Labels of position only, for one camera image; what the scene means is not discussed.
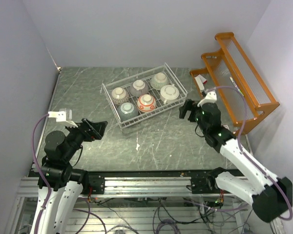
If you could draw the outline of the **grey blue bowl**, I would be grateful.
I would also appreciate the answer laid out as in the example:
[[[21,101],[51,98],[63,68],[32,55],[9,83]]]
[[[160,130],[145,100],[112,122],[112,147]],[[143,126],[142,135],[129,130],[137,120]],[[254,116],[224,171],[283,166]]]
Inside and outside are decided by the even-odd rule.
[[[131,102],[121,104],[117,111],[121,121],[127,121],[135,118],[139,113],[136,106],[134,106]]]

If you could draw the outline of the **beige patterned bowl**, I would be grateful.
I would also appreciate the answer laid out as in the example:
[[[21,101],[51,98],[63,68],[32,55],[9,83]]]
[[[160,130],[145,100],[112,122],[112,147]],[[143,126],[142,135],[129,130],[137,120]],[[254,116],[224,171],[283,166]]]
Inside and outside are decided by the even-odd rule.
[[[122,87],[117,87],[111,92],[111,99],[115,105],[121,105],[129,100],[129,93]]]

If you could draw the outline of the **red orange patterned bowl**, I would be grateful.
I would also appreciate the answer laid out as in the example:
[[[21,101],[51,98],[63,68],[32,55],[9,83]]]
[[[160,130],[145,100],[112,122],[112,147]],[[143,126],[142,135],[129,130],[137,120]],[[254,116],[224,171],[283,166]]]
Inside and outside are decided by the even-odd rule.
[[[136,102],[136,105],[138,110],[144,113],[154,111],[157,107],[155,98],[150,94],[140,96]]]

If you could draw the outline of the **white wire dish rack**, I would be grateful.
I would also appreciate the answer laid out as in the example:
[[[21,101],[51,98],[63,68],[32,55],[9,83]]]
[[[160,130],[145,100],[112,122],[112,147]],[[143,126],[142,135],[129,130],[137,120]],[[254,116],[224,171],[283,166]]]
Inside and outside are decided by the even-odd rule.
[[[119,81],[102,84],[101,91],[122,129],[181,106],[188,94],[166,63]]]

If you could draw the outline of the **purple striped bowl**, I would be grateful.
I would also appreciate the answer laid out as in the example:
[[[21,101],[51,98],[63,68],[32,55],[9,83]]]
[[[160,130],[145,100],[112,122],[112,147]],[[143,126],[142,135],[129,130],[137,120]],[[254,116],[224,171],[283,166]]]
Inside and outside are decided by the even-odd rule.
[[[133,96],[139,98],[148,93],[148,84],[145,81],[138,79],[131,84],[129,92]]]

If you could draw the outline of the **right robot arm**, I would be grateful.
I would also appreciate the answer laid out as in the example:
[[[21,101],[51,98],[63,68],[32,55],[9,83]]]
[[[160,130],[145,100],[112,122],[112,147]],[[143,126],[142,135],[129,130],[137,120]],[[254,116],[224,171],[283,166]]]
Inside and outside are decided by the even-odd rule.
[[[184,118],[190,111],[188,120],[195,122],[206,143],[227,158],[246,177],[242,180],[227,169],[218,167],[208,173],[206,189],[211,193],[227,191],[252,206],[255,214],[269,223],[284,212],[293,217],[293,184],[287,178],[261,165],[249,152],[245,151],[238,137],[221,124],[221,112],[216,103],[195,102],[187,99],[179,108],[179,117]]]

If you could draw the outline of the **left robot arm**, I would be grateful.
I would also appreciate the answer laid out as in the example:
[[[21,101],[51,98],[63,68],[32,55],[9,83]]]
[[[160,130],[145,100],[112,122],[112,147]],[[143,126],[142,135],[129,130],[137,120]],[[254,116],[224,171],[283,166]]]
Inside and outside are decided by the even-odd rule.
[[[74,169],[70,160],[83,148],[84,142],[103,138],[107,121],[92,122],[83,118],[62,131],[52,131],[45,138],[45,157],[37,164],[39,172],[38,203],[31,233],[62,234],[68,215],[80,194],[105,191],[105,180],[100,175],[90,181],[86,170]]]

